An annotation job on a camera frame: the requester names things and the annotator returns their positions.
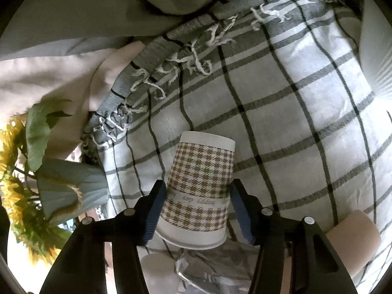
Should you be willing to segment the artificial sunflower bouquet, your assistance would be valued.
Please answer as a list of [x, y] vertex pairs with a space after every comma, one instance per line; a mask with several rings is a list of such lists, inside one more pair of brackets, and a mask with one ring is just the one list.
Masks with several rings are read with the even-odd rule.
[[69, 103], [69, 99], [43, 99], [1, 125], [1, 205], [33, 265], [41, 261], [51, 266], [70, 237], [68, 230], [51, 226], [45, 217], [37, 179], [50, 132], [69, 117], [64, 110]]

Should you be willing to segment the light blue ribbed vase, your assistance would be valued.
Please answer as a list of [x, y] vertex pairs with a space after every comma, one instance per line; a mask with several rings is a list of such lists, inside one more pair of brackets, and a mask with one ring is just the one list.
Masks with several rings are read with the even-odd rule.
[[45, 159], [35, 174], [50, 226], [63, 224], [108, 201], [108, 183], [99, 166]]

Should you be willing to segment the beige pink curtain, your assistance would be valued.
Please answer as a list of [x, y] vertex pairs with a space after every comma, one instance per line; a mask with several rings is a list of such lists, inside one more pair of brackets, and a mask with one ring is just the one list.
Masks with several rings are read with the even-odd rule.
[[42, 99], [65, 99], [61, 109], [69, 116], [51, 131], [45, 155], [66, 159], [80, 144], [88, 114], [99, 108], [114, 80], [144, 47], [136, 41], [121, 49], [1, 61], [1, 125]]

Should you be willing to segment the orange paper cup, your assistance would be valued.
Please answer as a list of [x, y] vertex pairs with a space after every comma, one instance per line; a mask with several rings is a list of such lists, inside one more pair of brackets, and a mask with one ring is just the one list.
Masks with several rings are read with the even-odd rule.
[[381, 244], [377, 226], [359, 210], [323, 233], [312, 217], [295, 223], [281, 293], [356, 293], [353, 278]]

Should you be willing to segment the houndstooth patterned paper cup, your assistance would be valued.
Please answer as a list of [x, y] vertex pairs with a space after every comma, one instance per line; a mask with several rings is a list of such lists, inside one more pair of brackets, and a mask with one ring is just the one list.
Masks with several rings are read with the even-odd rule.
[[162, 239], [190, 250], [225, 242], [235, 146], [220, 135], [182, 133], [156, 228]]

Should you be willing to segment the white paper cup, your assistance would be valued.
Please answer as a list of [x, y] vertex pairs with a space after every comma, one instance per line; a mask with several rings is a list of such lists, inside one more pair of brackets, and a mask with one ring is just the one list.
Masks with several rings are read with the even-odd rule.
[[175, 260], [165, 254], [148, 254], [140, 260], [147, 289], [151, 294], [174, 294], [180, 286]]

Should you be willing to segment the checkered grey white tablecloth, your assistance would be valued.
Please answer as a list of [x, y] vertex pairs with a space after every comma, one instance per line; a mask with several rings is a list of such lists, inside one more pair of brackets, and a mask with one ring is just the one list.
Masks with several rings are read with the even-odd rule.
[[391, 265], [391, 100], [361, 69], [362, 17], [337, 0], [241, 0], [145, 45], [86, 127], [106, 218], [167, 179], [183, 131], [222, 135], [235, 176], [281, 215], [331, 229], [366, 213], [381, 246], [354, 282], [374, 290]]

